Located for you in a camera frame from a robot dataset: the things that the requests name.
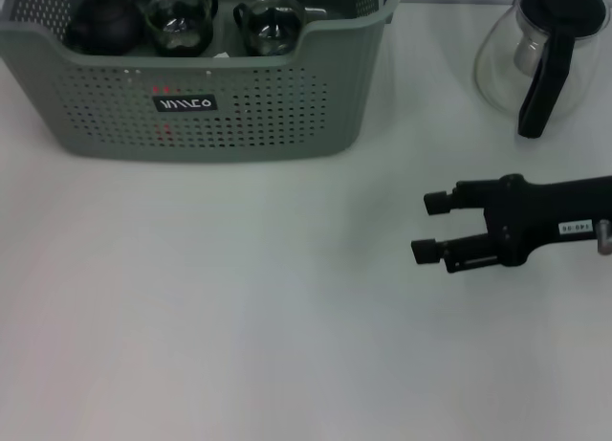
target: perforated basket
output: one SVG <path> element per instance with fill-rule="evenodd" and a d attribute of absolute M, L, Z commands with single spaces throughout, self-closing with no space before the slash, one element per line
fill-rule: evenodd
<path fill-rule="evenodd" d="M 309 24 L 291 55 L 161 58 L 65 48 L 66 25 L 81 1 L 6 0 L 3 58 L 69 151 L 171 162 L 296 159 L 350 146 L 383 27 L 399 2 L 300 0 L 356 18 Z M 231 9 L 252 0 L 220 1 L 211 56 L 240 42 Z M 204 96 L 216 104 L 207 106 Z"/>

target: white tabletop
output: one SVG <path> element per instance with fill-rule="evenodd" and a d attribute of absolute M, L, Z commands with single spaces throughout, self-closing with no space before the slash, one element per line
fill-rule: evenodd
<path fill-rule="evenodd" d="M 500 7 L 402 5 L 357 144 L 260 165 L 80 159 L 0 68 L 0 440 L 609 441 L 612 259 L 449 276 L 427 192 L 612 174 L 612 44 L 536 142 L 475 94 Z"/>

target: glass teapot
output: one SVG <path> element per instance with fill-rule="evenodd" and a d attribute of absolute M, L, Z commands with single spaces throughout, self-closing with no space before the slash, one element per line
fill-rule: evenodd
<path fill-rule="evenodd" d="M 603 0 L 514 0 L 476 58 L 479 92 L 518 116 L 519 135 L 539 138 L 582 101 L 609 19 Z"/>

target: glass mug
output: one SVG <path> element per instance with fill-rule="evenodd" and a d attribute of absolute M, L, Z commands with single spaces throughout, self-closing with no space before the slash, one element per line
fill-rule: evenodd
<path fill-rule="evenodd" d="M 146 28 L 158 55 L 201 55 L 214 37 L 213 19 L 219 0 L 151 0 Z"/>

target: white label sticker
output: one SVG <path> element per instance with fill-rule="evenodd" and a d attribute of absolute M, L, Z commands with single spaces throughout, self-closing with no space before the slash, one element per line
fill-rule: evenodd
<path fill-rule="evenodd" d="M 593 231 L 593 221 L 574 221 L 571 223 L 561 223 L 558 225 L 558 233 L 569 235 L 572 233 L 589 233 Z"/>

